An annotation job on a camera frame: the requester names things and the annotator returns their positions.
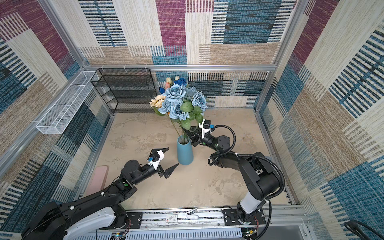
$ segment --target concrete floor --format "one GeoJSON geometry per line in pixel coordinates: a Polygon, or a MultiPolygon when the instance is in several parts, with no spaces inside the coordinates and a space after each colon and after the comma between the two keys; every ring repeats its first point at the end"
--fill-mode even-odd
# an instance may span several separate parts
{"type": "MultiPolygon", "coordinates": [[[[270,155],[251,109],[208,109],[205,118],[214,125],[225,124],[235,131],[235,152],[270,155]]],[[[232,135],[227,129],[218,128],[212,135],[230,136],[232,143],[232,135]]],[[[177,137],[166,116],[116,114],[96,164],[109,166],[106,186],[120,174],[127,161],[136,159],[139,163],[146,163],[153,148],[170,148],[161,161],[163,169],[176,164],[177,137]]],[[[137,192],[122,203],[123,207],[155,209],[236,205],[247,192],[241,173],[209,166],[207,159],[214,152],[210,148],[197,146],[193,152],[193,162],[188,166],[179,165],[168,179],[156,174],[139,183],[137,192]]],[[[272,204],[287,203],[285,192],[272,199],[272,204]]]]}

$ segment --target metal mesh rack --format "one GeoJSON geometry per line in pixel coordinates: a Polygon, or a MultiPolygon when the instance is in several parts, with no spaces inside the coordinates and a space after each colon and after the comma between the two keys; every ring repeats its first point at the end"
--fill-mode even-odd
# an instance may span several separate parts
{"type": "Polygon", "coordinates": [[[151,71],[147,68],[99,68],[91,83],[113,113],[153,113],[156,97],[151,71]]]}
{"type": "Polygon", "coordinates": [[[43,134],[62,134],[92,90],[94,71],[83,71],[43,116],[36,128],[43,134]]]}

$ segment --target bouquet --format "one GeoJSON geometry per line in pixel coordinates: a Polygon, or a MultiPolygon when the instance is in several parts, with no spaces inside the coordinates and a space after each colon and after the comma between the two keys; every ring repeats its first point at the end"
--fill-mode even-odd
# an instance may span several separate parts
{"type": "Polygon", "coordinates": [[[159,88],[159,91],[162,95],[157,95],[149,104],[156,114],[167,115],[175,129],[175,123],[189,130],[192,120],[203,122],[204,111],[208,108],[207,100],[203,92],[198,92],[195,87],[190,88],[184,78],[176,76],[174,82],[167,78],[164,88],[159,88]]]}

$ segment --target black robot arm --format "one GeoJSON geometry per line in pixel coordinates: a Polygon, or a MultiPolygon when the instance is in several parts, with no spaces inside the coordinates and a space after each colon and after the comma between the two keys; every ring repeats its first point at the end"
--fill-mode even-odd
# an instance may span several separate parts
{"type": "Polygon", "coordinates": [[[22,239],[70,240],[102,227],[124,227],[127,224],[127,215],[120,203],[137,191],[134,184],[155,173],[168,178],[179,165],[163,170],[159,163],[167,150],[169,148],[152,149],[148,164],[142,167],[136,160],[128,161],[120,176],[97,193],[60,205],[56,202],[44,205],[23,230],[22,239]]]}
{"type": "Polygon", "coordinates": [[[208,159],[209,165],[229,167],[241,172],[249,194],[238,203],[237,213],[241,222],[250,222],[256,211],[261,209],[270,198],[277,196],[284,190],[283,173],[276,164],[260,152],[254,154],[232,152],[236,141],[233,130],[225,126],[233,135],[231,146],[228,136],[212,136],[211,133],[216,127],[211,124],[210,120],[205,119],[199,127],[191,127],[191,130],[183,129],[183,131],[189,136],[194,147],[204,145],[216,151],[208,159]]]}

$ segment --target black wire shelf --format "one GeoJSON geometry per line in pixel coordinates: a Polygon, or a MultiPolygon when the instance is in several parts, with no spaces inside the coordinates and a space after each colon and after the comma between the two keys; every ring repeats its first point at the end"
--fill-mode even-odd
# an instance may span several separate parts
{"type": "Polygon", "coordinates": [[[91,83],[113,113],[154,113],[149,102],[156,97],[150,69],[98,69],[91,83]]]}

